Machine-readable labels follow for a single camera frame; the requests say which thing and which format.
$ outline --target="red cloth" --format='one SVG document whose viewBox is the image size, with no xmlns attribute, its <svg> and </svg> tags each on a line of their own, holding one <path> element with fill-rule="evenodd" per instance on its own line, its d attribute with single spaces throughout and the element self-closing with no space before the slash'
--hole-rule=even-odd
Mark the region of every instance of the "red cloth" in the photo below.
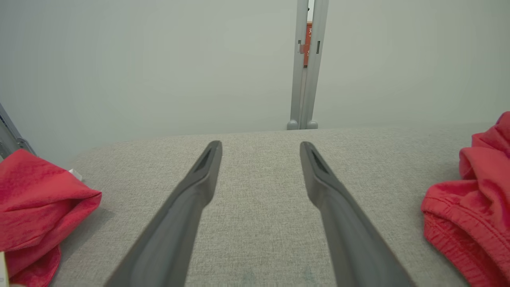
<svg viewBox="0 0 510 287">
<path fill-rule="evenodd" d="M 424 235 L 472 286 L 510 285 L 510 112 L 460 152 L 462 180 L 433 185 Z"/>
<path fill-rule="evenodd" d="M 0 251 L 11 283 L 47 286 L 59 243 L 94 211 L 101 193 L 25 150 L 0 163 Z"/>
</svg>

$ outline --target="gray metal frame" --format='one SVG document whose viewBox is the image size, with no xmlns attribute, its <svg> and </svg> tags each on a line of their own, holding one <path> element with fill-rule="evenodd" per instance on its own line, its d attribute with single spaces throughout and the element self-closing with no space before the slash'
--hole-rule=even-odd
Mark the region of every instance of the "gray metal frame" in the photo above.
<svg viewBox="0 0 510 287">
<path fill-rule="evenodd" d="M 24 139 L 21 134 L 19 133 L 18 129 L 16 129 L 16 126 L 12 122 L 11 118 L 7 115 L 7 112 L 5 111 L 4 107 L 0 104 L 0 116 L 4 120 L 4 123 L 1 123 L 0 128 L 0 148 L 2 151 L 0 153 L 7 154 L 9 156 L 11 153 L 18 149 L 24 149 L 32 154 L 36 155 L 30 144 L 26 139 Z"/>
<path fill-rule="evenodd" d="M 288 130 L 299 129 L 301 82 L 304 63 L 304 40 L 307 35 L 308 0 L 297 0 L 296 40 L 294 42 L 294 74 L 292 77 L 292 101 Z"/>
<path fill-rule="evenodd" d="M 310 40 L 310 55 L 308 57 L 308 73 L 304 86 L 303 111 L 300 115 L 300 129 L 317 129 L 318 123 L 312 120 L 315 103 L 315 92 L 319 79 L 320 60 L 324 47 L 324 33 L 326 30 L 327 7 L 329 0 L 315 0 L 312 24 L 312 39 Z"/>
</svg>

